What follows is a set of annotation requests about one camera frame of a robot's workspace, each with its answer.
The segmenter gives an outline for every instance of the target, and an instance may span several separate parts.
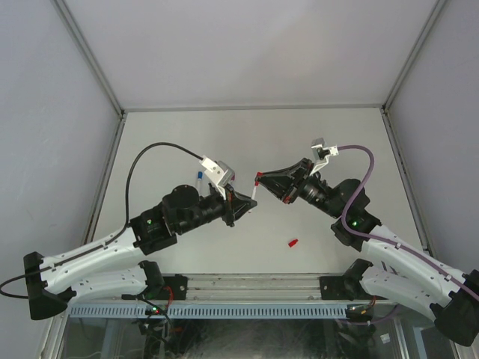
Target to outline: white table surface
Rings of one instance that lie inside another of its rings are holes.
[[[391,145],[378,108],[304,110],[241,110],[134,112],[128,114],[103,202],[95,239],[124,221],[124,188],[133,159],[148,144],[169,141],[200,156],[222,160],[236,171],[234,187],[251,195],[258,171],[272,171],[313,159],[310,144],[324,137],[328,144],[363,144],[376,157],[366,185],[368,212],[397,235],[421,247]],[[367,156],[348,150],[321,171],[334,187],[346,178],[361,179]],[[198,161],[170,147],[146,153],[133,174],[130,217],[158,204],[181,184],[195,185]],[[207,193],[207,181],[203,183]],[[178,244],[148,256],[163,273],[338,273],[359,252],[343,246],[330,229],[333,218],[298,199],[285,205],[259,187],[258,207],[234,228],[221,220],[183,236]],[[287,243],[298,239],[289,248]]]

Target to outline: glass panel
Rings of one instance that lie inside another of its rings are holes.
[[[394,327],[323,319],[70,319],[60,359],[399,358]]]
[[[444,337],[429,319],[412,310],[400,316],[410,359],[454,359],[451,341]]]

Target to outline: wire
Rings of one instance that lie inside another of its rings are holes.
[[[67,359],[88,359],[94,357],[95,355],[102,354],[102,352],[94,352],[86,357],[68,357]]]
[[[165,344],[165,348],[168,347],[169,349],[172,349],[171,347],[171,344],[163,337],[152,337],[152,336],[149,336],[148,337],[149,339],[152,339],[152,340],[155,340],[157,342],[163,342]]]
[[[384,243],[387,243],[387,244],[390,244],[390,245],[393,245],[393,246],[396,246],[397,245],[397,242],[396,241],[393,241],[391,239],[387,239],[387,238],[384,238],[384,237],[381,237],[381,236],[376,236],[374,234],[370,234],[370,233],[363,233],[363,232],[358,232],[357,230],[353,230],[352,228],[350,228],[350,226],[347,224],[346,222],[346,217],[347,217],[347,212],[348,210],[350,209],[351,205],[353,204],[354,200],[356,199],[356,197],[358,197],[359,195],[359,192],[364,188],[364,186],[366,185],[366,182],[369,180],[369,177],[371,176],[371,173],[373,172],[373,169],[374,169],[374,155],[373,153],[371,152],[371,150],[369,150],[367,147],[364,147],[364,146],[361,146],[359,144],[350,144],[350,145],[346,145],[346,146],[339,146],[338,147],[338,151],[342,151],[342,150],[361,150],[363,152],[366,152],[367,155],[369,156],[369,168],[367,169],[367,172],[366,174],[364,175],[364,178],[363,180],[361,181],[361,183],[359,183],[359,186],[358,188],[354,191],[353,195],[351,196],[351,198],[347,201],[346,203],[346,206],[344,207],[343,209],[343,213],[341,214],[341,223],[343,224],[343,227],[351,234],[354,234],[356,236],[360,236],[360,237],[365,237],[365,238],[371,238],[371,239],[377,239],[378,241],[381,241],[381,242],[384,242]],[[471,297],[473,297],[476,301],[479,301],[479,295],[474,293],[471,289],[469,289],[467,286],[465,286],[464,284],[462,284],[461,282],[459,282],[456,278],[454,278],[451,274],[447,273],[444,269],[442,269],[440,266],[436,265],[430,258],[428,258],[426,255],[424,254],[421,254],[417,251],[415,251],[414,249],[411,249],[409,248],[408,246],[406,245],[401,245],[399,247],[399,249],[402,249],[410,254],[412,254],[414,257],[417,257],[419,258],[420,260],[422,260],[423,262],[425,262],[426,264],[428,264],[430,267],[432,267],[433,269],[437,270],[438,273],[444,275],[445,277],[451,277],[451,282],[456,284],[459,288],[461,288],[462,290],[464,290],[466,293],[468,293]]]
[[[144,303],[150,305],[151,307],[153,308],[158,308],[158,311],[160,312],[161,315],[163,315],[166,319],[166,321],[168,322],[168,324],[170,325],[171,327],[171,332],[173,333],[174,336],[177,336],[175,331],[174,331],[174,325],[173,325],[173,322],[171,321],[171,318],[169,317],[169,315],[166,313],[165,310],[161,309],[160,307],[158,307],[157,305],[151,303],[150,301],[148,301],[147,299],[145,298],[142,298],[141,296],[137,296],[136,298],[138,298],[140,301],[143,301]]]
[[[173,296],[173,290],[171,289],[170,286],[165,286],[165,289],[170,292],[170,296],[169,296],[169,298],[168,298],[168,303],[166,304],[166,310],[168,310],[168,308],[170,307],[171,303],[173,303],[174,296]]]
[[[182,147],[180,146],[179,144],[172,144],[171,142],[156,142],[154,144],[151,144],[149,146],[146,146],[136,157],[135,157],[135,160],[133,161],[130,169],[129,169],[129,173],[128,173],[128,177],[126,178],[126,187],[125,187],[125,223],[124,225],[122,226],[120,232],[118,232],[115,236],[113,236],[112,238],[110,238],[108,241],[106,241],[106,245],[109,245],[111,243],[113,243],[114,241],[116,241],[118,239],[118,237],[120,237],[123,233],[125,233],[125,230],[128,228],[128,224],[129,224],[129,184],[131,182],[131,179],[132,179],[132,175],[133,175],[133,171],[135,170],[135,167],[136,167],[136,164],[138,163],[138,161],[140,160],[140,158],[150,149],[154,148],[154,147],[158,147],[158,146],[169,146],[169,147],[174,147],[174,148],[177,148],[178,150],[182,150],[183,152],[185,153],[188,153],[189,155],[195,157],[196,159],[199,159],[199,160],[202,160],[203,157],[197,155],[196,153],[190,151],[190,150],[187,150],[185,147]],[[54,267],[59,267],[65,263],[68,263],[72,260],[76,260],[80,257],[83,257],[85,256],[86,254],[89,254],[89,253],[92,253],[92,252],[95,252],[97,251],[98,249],[101,249],[103,248],[103,245],[98,245],[96,247],[93,247],[85,252],[81,252],[75,256],[72,256],[72,257],[69,257],[69,258],[66,258],[65,260],[62,260],[60,262],[57,262],[54,264]],[[9,297],[9,298],[17,298],[17,299],[28,299],[28,296],[27,295],[17,295],[17,294],[10,294],[10,293],[7,293],[7,292],[4,292],[3,290],[1,290],[4,286],[6,286],[7,284],[9,283],[12,283],[14,281],[17,281],[17,280],[20,280],[20,279],[23,279],[23,278],[27,278],[27,277],[31,277],[32,275],[36,275],[36,274],[39,274],[39,273],[42,273],[44,271],[48,271],[49,269],[52,269],[52,267],[45,267],[39,271],[33,271],[32,273],[26,273],[26,274],[23,274],[23,275],[19,275],[18,277],[14,277],[14,278],[11,278],[9,280],[6,280],[5,282],[3,282],[2,284],[0,284],[0,295],[3,295],[5,297]]]
[[[9,298],[16,298],[16,299],[28,299],[28,296],[27,295],[17,295],[17,294],[10,294],[10,293],[7,293],[7,292],[4,292],[2,290],[2,288],[4,286],[6,286],[7,284],[9,283],[12,283],[12,282],[15,282],[17,280],[20,280],[20,279],[23,279],[23,278],[27,278],[27,277],[31,277],[32,275],[36,275],[36,274],[39,274],[39,273],[42,273],[44,271],[48,271],[49,269],[51,269],[52,267],[46,267],[46,268],[43,268],[39,271],[33,271],[32,273],[28,273],[28,274],[22,274],[22,275],[19,275],[18,277],[14,277],[14,278],[10,278],[9,280],[6,280],[5,282],[3,282],[2,284],[0,284],[0,295],[3,295],[5,297],[9,297]]]
[[[382,318],[372,320],[372,321],[368,321],[368,322],[350,322],[349,320],[344,320],[344,319],[338,319],[338,320],[341,323],[351,324],[351,325],[375,325],[375,324],[379,324],[379,323],[382,323],[382,322],[386,322],[387,320],[393,318],[397,314],[399,309],[400,309],[400,305],[396,304],[387,316],[383,316]]]
[[[82,328],[83,337],[85,337],[88,340],[93,340],[93,338],[91,338],[87,335],[87,331],[86,331],[86,328],[85,328],[85,323],[83,322],[82,318],[79,318],[79,322],[80,322],[80,327]]]
[[[126,358],[126,355],[128,355],[129,353],[141,352],[141,351],[143,351],[143,349],[144,349],[144,348],[131,349],[131,350],[129,350],[128,352],[125,352],[125,355],[117,355],[117,356],[114,357],[114,359],[117,359],[117,358],[120,358],[120,357]]]

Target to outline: white marker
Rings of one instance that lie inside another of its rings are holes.
[[[196,176],[196,190],[198,194],[201,196],[201,183],[203,182],[203,172],[198,171],[198,175]]]
[[[251,199],[253,200],[254,197],[256,197],[256,188],[260,185],[258,181],[254,182],[254,187],[253,187],[253,193],[251,194]]]

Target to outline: black joint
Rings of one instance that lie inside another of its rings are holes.
[[[155,299],[165,285],[158,263],[144,260],[139,265],[140,268],[144,269],[144,275],[147,278],[145,283],[148,286],[141,294],[146,299]]]
[[[479,294],[479,271],[465,276],[464,285]],[[479,302],[464,289],[449,292],[451,301],[445,307],[431,304],[436,317],[434,324],[448,339],[461,346],[471,346],[479,334]]]
[[[320,159],[324,159],[327,155],[330,155],[330,154],[331,154],[330,150],[324,150],[323,148],[317,151],[317,155],[320,157]]]

